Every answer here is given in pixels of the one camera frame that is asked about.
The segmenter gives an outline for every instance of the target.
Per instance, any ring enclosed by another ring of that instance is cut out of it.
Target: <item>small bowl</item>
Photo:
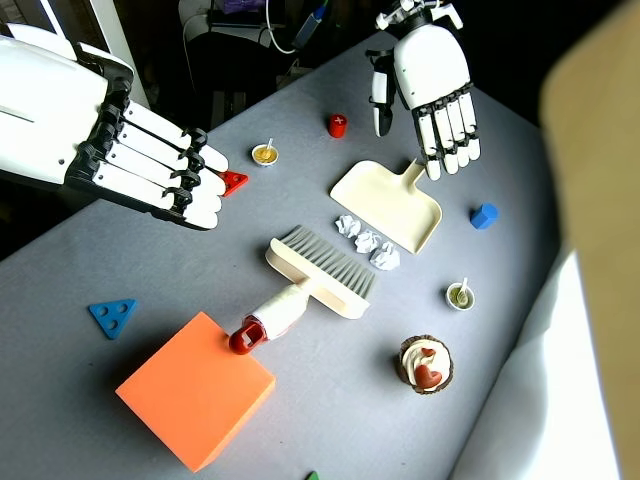
[[[466,307],[460,307],[458,305],[456,305],[452,300],[451,300],[451,295],[452,292],[456,291],[456,295],[458,294],[458,292],[460,291],[460,288],[462,287],[462,283],[460,282],[456,282],[456,283],[452,283],[451,285],[449,285],[449,288],[447,288],[447,294],[446,294],[446,300],[447,300],[447,305],[449,305],[451,308],[455,309],[455,310],[459,310],[461,312],[466,312],[467,310],[471,310],[473,308],[473,306],[476,303],[476,296],[473,293],[473,290],[471,290],[469,288],[469,286],[467,285],[467,297],[469,297],[469,303],[467,303]]]
[[[256,152],[260,148],[267,148],[267,146],[268,145],[266,143],[263,143],[261,145],[256,145],[255,147],[253,147],[253,150],[251,150],[251,158],[253,158],[253,161],[256,162],[258,165],[260,165],[261,167],[270,167],[271,165],[273,165],[278,161],[278,157],[280,156],[280,152],[278,152],[278,149],[273,145],[271,145],[270,150],[273,150],[274,152],[276,152],[276,157],[273,160],[265,162],[264,160],[260,160],[256,158]]]

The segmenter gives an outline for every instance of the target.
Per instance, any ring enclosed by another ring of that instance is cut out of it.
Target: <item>cupcake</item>
[[[449,349],[431,335],[411,337],[402,342],[397,368],[400,379],[421,395],[439,392],[453,378]]]

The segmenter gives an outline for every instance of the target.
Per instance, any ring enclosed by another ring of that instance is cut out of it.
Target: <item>blue cube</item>
[[[478,230],[489,228],[498,219],[498,209],[490,203],[483,203],[471,215],[471,224]]]

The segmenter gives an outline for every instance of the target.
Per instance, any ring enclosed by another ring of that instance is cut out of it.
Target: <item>purple object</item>
[[[264,8],[265,0],[224,0],[224,13],[255,12]]]
[[[471,215],[471,224],[478,230],[489,228],[498,219],[498,209],[490,204],[483,203],[480,208]]]

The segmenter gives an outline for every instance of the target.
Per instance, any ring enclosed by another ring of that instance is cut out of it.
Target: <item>brush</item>
[[[303,226],[271,240],[267,262],[293,282],[248,315],[230,340],[238,354],[284,334],[312,296],[338,315],[357,319],[369,308],[375,274]]]

